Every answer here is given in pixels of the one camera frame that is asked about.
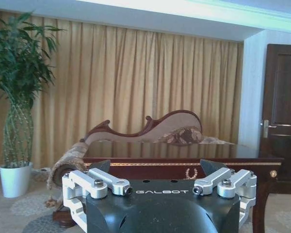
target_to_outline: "metal clamp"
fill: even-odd
[[[70,209],[72,219],[83,231],[87,232],[86,214],[82,202],[77,197],[85,197],[90,194],[95,199],[104,198],[108,193],[107,185],[78,170],[65,174],[62,180],[63,204]]]
[[[98,168],[90,169],[88,175],[94,179],[102,179],[115,195],[125,196],[132,193],[132,187],[128,180],[119,179]]]
[[[212,189],[217,186],[222,179],[227,179],[229,177],[231,177],[231,170],[222,167],[203,179],[195,180],[193,193],[199,196],[209,195],[212,193]]]
[[[249,210],[256,204],[257,176],[252,171],[240,170],[218,183],[217,192],[222,198],[233,198],[235,194],[241,197],[239,227],[249,216]]]

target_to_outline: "dark wooden table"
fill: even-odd
[[[265,205],[277,181],[283,159],[239,145],[165,143],[92,143],[84,156],[91,163],[111,159],[110,173],[124,179],[197,179],[204,177],[200,159],[225,163],[238,171],[247,169],[258,177],[257,203],[253,209],[253,232],[264,232]],[[59,220],[58,213],[53,218]]]

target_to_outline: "door handle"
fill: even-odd
[[[261,125],[263,126],[263,137],[264,138],[268,138],[268,129],[275,129],[277,128],[276,125],[269,125],[269,120],[264,120],[263,123],[261,123]]]

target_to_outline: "fabric pillow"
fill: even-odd
[[[164,134],[158,141],[171,144],[192,144],[200,143],[203,140],[203,134],[197,127],[185,127]]]

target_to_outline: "gold curtain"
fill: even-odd
[[[56,34],[55,86],[32,110],[35,167],[52,166],[106,119],[116,131],[134,133],[146,115],[177,109],[199,115],[205,135],[237,142],[242,43],[42,17],[31,22],[66,30]],[[7,109],[0,100],[0,164]]]

